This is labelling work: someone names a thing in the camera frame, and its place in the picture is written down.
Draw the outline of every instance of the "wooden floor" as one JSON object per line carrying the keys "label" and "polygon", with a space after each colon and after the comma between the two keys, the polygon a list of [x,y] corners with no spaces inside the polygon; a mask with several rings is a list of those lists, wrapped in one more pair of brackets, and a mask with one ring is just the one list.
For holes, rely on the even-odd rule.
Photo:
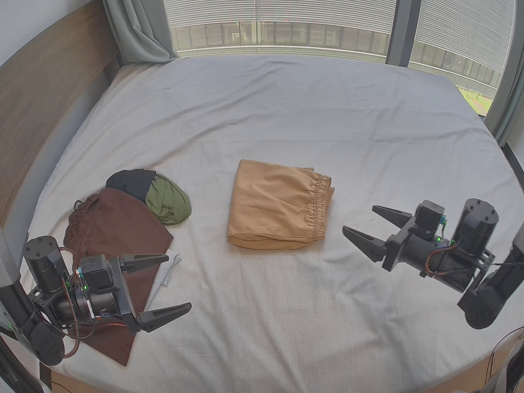
{"label": "wooden floor", "polygon": [[[521,340],[514,341],[506,348],[499,350],[495,354],[493,361],[493,370],[494,372],[501,367],[504,360],[510,353],[511,349],[516,343],[522,342]],[[462,390],[466,392],[475,391],[481,389],[484,385],[484,378],[486,376],[486,369],[488,366],[488,358],[478,363],[474,367],[470,368],[468,371],[465,371],[459,376],[456,376],[447,382],[444,382],[436,387],[433,387],[429,390],[425,390],[423,393],[451,393],[455,390]],[[110,391],[104,392],[98,390],[86,383],[80,382],[78,380],[63,376],[58,374],[55,371],[52,371],[51,379],[55,383],[61,384],[66,389],[69,389],[71,393],[112,393]],[[53,392],[54,393],[68,393],[68,390],[63,389],[58,384],[53,383]],[[517,393],[524,393],[524,382],[519,385],[516,390]]]}

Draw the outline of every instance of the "brown garment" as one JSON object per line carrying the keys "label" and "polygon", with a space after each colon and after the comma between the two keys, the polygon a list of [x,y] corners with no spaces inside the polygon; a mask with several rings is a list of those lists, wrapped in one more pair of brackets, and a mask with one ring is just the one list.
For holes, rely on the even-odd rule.
{"label": "brown garment", "polygon": [[249,249],[297,249],[324,239],[335,188],[312,168],[241,160],[227,241]]}
{"label": "brown garment", "polygon": [[[73,252],[74,269],[85,256],[165,254],[173,240],[146,204],[118,189],[102,189],[75,208],[69,216],[64,246]],[[144,311],[158,266],[125,275],[136,313]],[[91,327],[82,328],[87,335]],[[127,365],[134,335],[124,326],[99,325],[83,342]]]}

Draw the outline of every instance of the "white wall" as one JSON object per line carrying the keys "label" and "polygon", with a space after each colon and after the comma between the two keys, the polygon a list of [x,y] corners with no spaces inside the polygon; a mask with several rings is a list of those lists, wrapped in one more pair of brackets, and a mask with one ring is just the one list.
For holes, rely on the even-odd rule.
{"label": "white wall", "polygon": [[32,38],[89,0],[0,0],[0,66]]}
{"label": "white wall", "polygon": [[521,167],[524,168],[524,106],[521,107],[519,116],[508,135],[508,144]]}

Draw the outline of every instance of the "white bed sheet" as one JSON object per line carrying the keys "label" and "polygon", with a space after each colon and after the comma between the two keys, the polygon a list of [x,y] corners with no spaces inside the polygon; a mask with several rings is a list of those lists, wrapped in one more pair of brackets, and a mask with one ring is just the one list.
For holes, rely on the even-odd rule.
{"label": "white bed sheet", "polygon": [[[420,391],[487,356],[524,322],[520,287],[477,331],[460,294],[400,264],[392,273],[344,238],[386,239],[380,204],[445,206],[450,236],[467,198],[501,219],[488,244],[504,259],[524,196],[481,120],[445,77],[308,56],[216,56],[119,73],[40,196],[30,237],[62,240],[78,199],[121,169],[155,169],[193,213],[168,227],[183,253],[151,307],[189,314],[139,333],[127,367],[82,344],[56,370],[108,392]],[[313,166],[336,188],[326,238],[296,251],[226,243],[240,159]],[[30,275],[23,272],[30,285]],[[72,345],[66,340],[66,347]]]}

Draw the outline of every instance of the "robotic arm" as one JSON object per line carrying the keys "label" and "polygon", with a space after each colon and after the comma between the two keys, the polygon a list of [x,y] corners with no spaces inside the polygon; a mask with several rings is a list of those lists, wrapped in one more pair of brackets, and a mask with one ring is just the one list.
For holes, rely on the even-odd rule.
{"label": "robotic arm", "polygon": [[155,329],[183,316],[191,303],[136,315],[123,272],[132,273],[167,261],[167,255],[104,255],[83,258],[70,275],[51,236],[30,240],[23,252],[36,281],[27,295],[18,278],[0,288],[0,301],[17,339],[46,365],[64,358],[64,329],[88,323],[91,334],[97,323],[124,323],[131,333]]}
{"label": "robotic arm", "polygon": [[[373,212],[400,231],[384,242],[344,226],[344,236],[373,262],[383,261],[382,267],[387,271],[391,272],[398,262],[405,262],[419,270],[421,277],[435,278],[463,292],[458,306],[475,329],[492,324],[524,280],[524,224],[505,262],[495,264],[501,267],[486,276],[495,258],[486,244],[498,222],[498,214],[485,201],[475,198],[466,201],[451,240],[443,237],[444,207],[431,201],[419,204],[415,215],[383,206],[373,206]],[[436,233],[439,225],[441,236]]]}

